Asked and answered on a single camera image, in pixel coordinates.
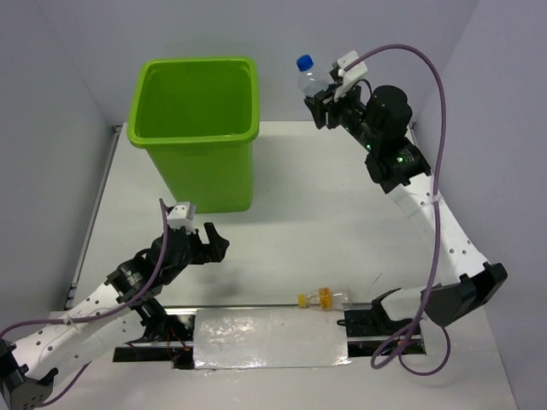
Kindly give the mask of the clear bottle blue cap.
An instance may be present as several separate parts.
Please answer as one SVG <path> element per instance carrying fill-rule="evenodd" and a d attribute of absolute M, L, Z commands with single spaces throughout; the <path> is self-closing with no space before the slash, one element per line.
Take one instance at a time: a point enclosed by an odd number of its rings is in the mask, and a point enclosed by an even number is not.
<path fill-rule="evenodd" d="M 332 84 L 330 76 L 320 69 L 310 55 L 302 55 L 297 61 L 298 87 L 306 97 L 313 97 L 321 91 L 326 91 Z"/>

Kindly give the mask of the clear bottle yellow cap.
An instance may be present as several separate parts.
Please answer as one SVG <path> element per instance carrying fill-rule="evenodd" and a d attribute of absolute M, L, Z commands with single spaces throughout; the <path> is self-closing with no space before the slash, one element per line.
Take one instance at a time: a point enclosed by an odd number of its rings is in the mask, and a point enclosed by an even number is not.
<path fill-rule="evenodd" d="M 332 290 L 324 287 L 310 294 L 300 294 L 297 297 L 297 305 L 300 308 L 309 308 L 325 312 L 344 311 L 352 306 L 350 292 L 348 290 Z"/>

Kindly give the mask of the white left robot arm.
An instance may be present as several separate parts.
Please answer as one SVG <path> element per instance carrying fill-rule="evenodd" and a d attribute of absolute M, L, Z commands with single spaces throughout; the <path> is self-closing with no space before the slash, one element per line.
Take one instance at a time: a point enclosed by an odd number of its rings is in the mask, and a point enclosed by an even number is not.
<path fill-rule="evenodd" d="M 1 341 L 1 395 L 10 409 L 53 403 L 56 383 L 119 344 L 155 341 L 184 326 L 156 299 L 189 265 L 220 263 L 229 241 L 214 224 L 208 242 L 185 228 L 165 228 L 147 249 L 122 262 L 98 288 L 58 319 L 38 319 L 39 330 Z"/>

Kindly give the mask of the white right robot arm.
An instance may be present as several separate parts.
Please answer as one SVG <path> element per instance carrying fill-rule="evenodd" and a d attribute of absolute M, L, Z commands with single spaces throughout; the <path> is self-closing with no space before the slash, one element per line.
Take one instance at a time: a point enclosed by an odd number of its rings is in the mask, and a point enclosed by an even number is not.
<path fill-rule="evenodd" d="M 371 180 L 407 216 L 438 256 L 430 291 L 398 289 L 379 297 L 373 328 L 391 334 L 419 306 L 436 325 L 446 327 L 485 305 L 508 277 L 505 266 L 489 262 L 478 251 L 440 195 L 434 194 L 433 173 L 420 150 L 406 136 L 412 109 L 406 94 L 393 85 L 377 87 L 367 102 L 355 86 L 335 99 L 329 86 L 304 103 L 318 128 L 343 127 L 366 151 Z"/>

